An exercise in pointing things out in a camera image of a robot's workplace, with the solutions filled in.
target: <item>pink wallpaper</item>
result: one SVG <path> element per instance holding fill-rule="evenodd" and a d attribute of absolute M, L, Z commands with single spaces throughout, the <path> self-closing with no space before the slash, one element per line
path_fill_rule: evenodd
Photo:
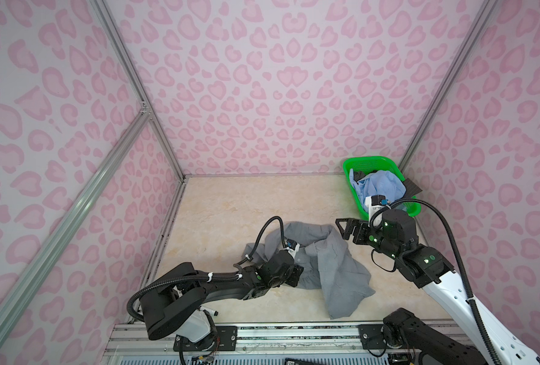
<path fill-rule="evenodd" d="M 150 126 L 0 350 L 0 365 L 95 364 L 138 289 L 178 181 Z"/>
<path fill-rule="evenodd" d="M 540 1 L 503 3 L 407 175 L 445 212 L 476 294 L 540 354 Z"/>
<path fill-rule="evenodd" d="M 109 0 L 185 173 L 399 161 L 481 0 Z"/>
<path fill-rule="evenodd" d="M 138 112 L 90 11 L 0 1 L 0 303 Z"/>

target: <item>green basket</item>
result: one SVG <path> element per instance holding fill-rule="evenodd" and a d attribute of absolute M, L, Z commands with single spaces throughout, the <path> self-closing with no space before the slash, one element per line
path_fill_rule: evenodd
<path fill-rule="evenodd" d="M 343 162 L 343 171 L 345 172 L 345 179 L 347 179 L 347 185 L 353 194 L 355 199 L 355 204 L 357 204 L 357 209 L 359 209 L 359 215 L 365 220 L 369 220 L 369 214 L 363 209 L 363 205 L 357 197 L 357 193 L 349 181 L 349 170 L 353 169 L 354 171 L 363 171 L 365 173 L 370 173 L 373 170 L 386 170 L 391 171 L 397 176 L 400 181 L 404 181 L 406 178 L 399 171 L 398 166 L 394 161 L 390 160 L 388 157 L 383 156 L 366 156 L 366 157 L 353 157 L 347 158 Z M 420 214 L 422 207 L 418 203 L 404 203 L 406 206 L 406 211 L 410 217 L 415 217 Z"/>

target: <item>black cable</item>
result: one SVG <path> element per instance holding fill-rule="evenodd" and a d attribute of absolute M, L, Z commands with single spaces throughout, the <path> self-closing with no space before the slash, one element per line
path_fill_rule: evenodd
<path fill-rule="evenodd" d="M 185 338 L 183 336 L 179 336 L 179 359 L 181 365 L 187 365 L 185 362 L 185 356 L 183 355 L 183 345 L 185 344 Z"/>
<path fill-rule="evenodd" d="M 210 353 L 208 353 L 208 354 L 206 354 L 206 355 L 193 356 L 192 359 L 203 360 L 203 359 L 205 359 L 205 358 L 207 358 L 207 357 L 213 355 L 213 354 L 217 351 L 217 349 L 219 348 L 219 343 L 220 343 L 220 341 L 221 341 L 219 337 L 215 337 L 215 338 L 213 338 L 213 340 L 215 341 L 216 345 L 215 345 L 215 347 L 213 348 L 213 350 L 211 350 Z"/>
<path fill-rule="evenodd" d="M 380 335 L 380 336 L 381 336 L 381 339 L 384 341 L 383 351 L 380 354 L 374 354 L 369 349 L 369 340 L 372 339 L 372 337 L 368 337 L 368 340 L 367 340 L 367 342 L 365 344 L 365 348 L 367 349 L 368 353 L 370 353 L 372 356 L 375 356 L 375 357 L 383 356 L 385 354 L 385 350 L 387 350 L 387 345 L 385 344 L 385 339 L 383 339 L 383 335 Z"/>
<path fill-rule="evenodd" d="M 424 351 L 420 352 L 418 355 L 418 365 L 424 365 L 424 356 L 426 355 L 427 354 Z"/>
<path fill-rule="evenodd" d="M 140 299 L 144 294 L 148 293 L 152 289 L 155 289 L 161 286 L 169 286 L 172 284 L 180 284 L 186 281 L 209 281 L 210 280 L 210 281 L 224 282 L 224 281 L 236 281 L 237 279 L 239 279 L 239 276 L 237 275 L 237 273 L 235 273 L 235 275 L 233 276 L 213 274 L 211 278 L 209 278 L 207 275 L 187 275 L 187 276 L 174 277 L 172 279 L 168 279 L 164 281 L 157 281 L 143 287 L 142 289 L 134 293 L 134 295 L 130 297 L 130 300 L 128 300 L 128 304 L 126 305 L 126 310 L 128 311 L 128 314 L 132 316 L 132 318 L 136 319 L 137 321 L 144 322 L 144 316 L 138 313 L 134 309 L 134 303 L 138 299 Z"/>
<path fill-rule="evenodd" d="M 389 206 L 383 207 L 382 209 L 379 209 L 378 211 L 376 211 L 369 219 L 369 227 L 376 228 L 373 226 L 373 222 L 375 221 L 375 218 L 377 218 L 378 215 L 402 203 L 420 203 L 421 205 L 430 208 L 434 212 L 434 214 L 436 214 L 438 218 L 440 218 L 442 225 L 444 225 L 444 229 L 446 230 L 446 234 L 449 237 L 450 246 L 452 247 L 453 253 L 455 254 L 458 271 L 460 271 L 460 277 L 463 281 L 464 291 L 467 295 L 467 303 L 469 303 L 471 307 L 472 316 L 475 319 L 475 322 L 477 323 L 477 327 L 481 334 L 481 338 L 483 339 L 483 342 L 485 343 L 485 347 L 487 351 L 489 352 L 489 355 L 491 356 L 491 360 L 493 360 L 493 364 L 501 365 L 501 360 L 499 358 L 499 355 L 495 351 L 495 348 L 493 348 L 493 342 L 491 342 L 491 339 L 489 338 L 489 334 L 487 334 L 485 325 L 483 324 L 483 319 L 481 318 L 481 314 L 479 313 L 479 309 L 477 307 L 477 303 L 475 303 L 471 284 L 469 282 L 469 277 L 467 276 L 467 271 L 464 267 L 463 258 L 460 256 L 460 252 L 458 251 L 458 246 L 456 245 L 455 237 L 444 215 L 442 215 L 442 213 L 436 207 L 434 207 L 432 204 L 428 203 L 427 201 L 416 199 L 416 198 L 398 199 L 394 201 L 393 203 L 389 204 Z"/>
<path fill-rule="evenodd" d="M 280 223 L 280 238 L 282 240 L 282 248 L 286 248 L 286 239 L 284 238 L 284 223 L 282 222 L 282 218 L 281 217 L 278 217 L 277 215 L 273 216 L 272 218 L 268 219 L 266 221 L 266 223 L 264 223 L 264 225 L 262 226 L 262 229 L 260 230 L 259 234 L 258 234 L 258 237 L 256 238 L 256 243 L 254 243 L 253 247 L 252 247 L 252 250 L 251 252 L 248 254 L 248 258 L 244 258 L 243 260 L 241 260 L 240 262 L 236 263 L 234 265 L 234 267 L 237 267 L 236 265 L 240 266 L 242 265 L 244 262 L 246 261 L 251 261 L 253 260 L 253 254 L 256 252 L 256 250 L 258 249 L 258 245 L 260 244 L 260 240 L 262 239 L 262 235 L 264 234 L 264 231 L 266 230 L 267 226 L 270 225 L 270 223 L 272 223 L 273 221 L 275 220 L 278 220 L 278 222 Z"/>
<path fill-rule="evenodd" d="M 373 261 L 374 264 L 376 264 L 377 267 L 379 267 L 380 269 L 382 269 L 383 271 L 387 271 L 388 273 L 393 273 L 396 269 L 395 267 L 395 261 L 394 261 L 394 269 L 393 270 L 387 270 L 387 269 L 384 269 L 383 267 L 379 266 L 377 264 L 377 262 L 373 259 L 373 253 L 376 252 L 376 249 L 373 249 L 371 250 L 371 261 Z"/>

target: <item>metal base plate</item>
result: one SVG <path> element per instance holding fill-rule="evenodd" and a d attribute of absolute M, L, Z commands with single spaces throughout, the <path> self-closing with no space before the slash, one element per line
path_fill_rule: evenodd
<path fill-rule="evenodd" d="M 382 325 L 359 325 L 359 339 L 363 350 L 383 350 L 387 348 L 387 345 L 383 342 L 383 336 L 381 335 Z M 406 349 L 406 344 L 403 344 L 400 349 Z"/>
<path fill-rule="evenodd" d="M 217 326 L 217 334 L 219 335 L 219 347 L 217 351 L 235 351 L 237 342 L 237 327 L 236 326 Z M 179 351 L 178 337 L 175 339 L 175 344 L 172 347 L 174 351 Z M 200 351 L 194 343 L 185 341 L 183 346 L 184 352 Z"/>

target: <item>beige floor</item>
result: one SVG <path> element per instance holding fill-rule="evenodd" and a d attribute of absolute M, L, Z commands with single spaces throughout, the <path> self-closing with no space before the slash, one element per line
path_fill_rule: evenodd
<path fill-rule="evenodd" d="M 198 270 L 233 271 L 232 264 L 240 259 L 244 244 L 255 241 L 261 226 L 273 215 L 285 222 L 315 224 L 359 218 L 342 175 L 191 178 L 158 276 L 185 261 Z M 266 232 L 277 227 L 277 222 L 272 223 Z M 370 271 L 376 294 L 365 298 L 351 317 L 338 321 L 381 320 L 399 307 L 422 319 L 449 318 L 400 273 L 376 267 L 369 247 L 350 242 L 349 249 Z M 376 260 L 388 269 L 393 266 L 383 255 L 376 254 Z M 282 286 L 254 300 L 228 299 L 206 305 L 219 311 L 217 323 L 329 321 L 320 290 Z"/>

